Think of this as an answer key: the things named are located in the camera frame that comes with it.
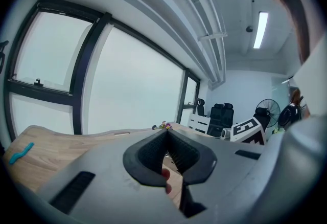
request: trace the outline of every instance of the ceiling light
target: ceiling light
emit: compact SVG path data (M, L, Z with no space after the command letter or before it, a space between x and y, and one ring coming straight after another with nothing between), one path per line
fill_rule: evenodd
M268 20L268 13L267 12L259 12L259 24L258 24L258 31L256 33L256 38L254 42L254 49L259 49L261 46L262 39L264 38L266 26Z

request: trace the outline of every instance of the ceiling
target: ceiling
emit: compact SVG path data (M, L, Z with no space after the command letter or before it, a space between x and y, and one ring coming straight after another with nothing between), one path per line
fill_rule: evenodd
M274 0L213 0L213 2L227 32L224 45L228 70L289 73L285 55L298 58L297 43L288 13L279 2ZM253 49L253 45L260 11L268 12L269 17L261 48L256 50ZM252 33L246 32L247 26L253 26Z

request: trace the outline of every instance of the finger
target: finger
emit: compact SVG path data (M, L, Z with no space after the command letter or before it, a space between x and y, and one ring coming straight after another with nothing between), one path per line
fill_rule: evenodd
M166 193L169 194L172 191L172 186L170 184L167 183L166 186Z
M169 177L170 177L170 171L168 169L162 169L161 170L161 174L162 176L165 177L166 181L169 180Z

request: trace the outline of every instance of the wooden desk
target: wooden desk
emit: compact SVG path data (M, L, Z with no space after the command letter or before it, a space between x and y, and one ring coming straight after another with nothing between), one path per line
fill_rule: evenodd
M173 129L182 129L211 137L177 123L171 124ZM36 192L58 170L67 166L89 149L118 138L132 137L130 133L144 130L151 129L124 129L79 136L63 135L43 127L30 126L10 145L3 156L3 161L15 182L19 182ZM34 142L31 150L13 165L10 165L9 161L12 155L22 152L30 142ZM164 159L163 167L169 168L171 172L168 183L172 186L172 192L169 197L176 205L179 205L182 176L177 172L175 165L171 163L169 158Z

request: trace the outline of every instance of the electric fan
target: electric fan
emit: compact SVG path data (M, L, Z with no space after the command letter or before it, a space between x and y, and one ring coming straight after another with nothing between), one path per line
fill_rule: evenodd
M261 101L256 107L255 112L258 113L258 110L260 110L261 114L264 113L263 115L270 117L267 128L274 126L278 121L279 115L281 114L279 105L272 99L265 99Z

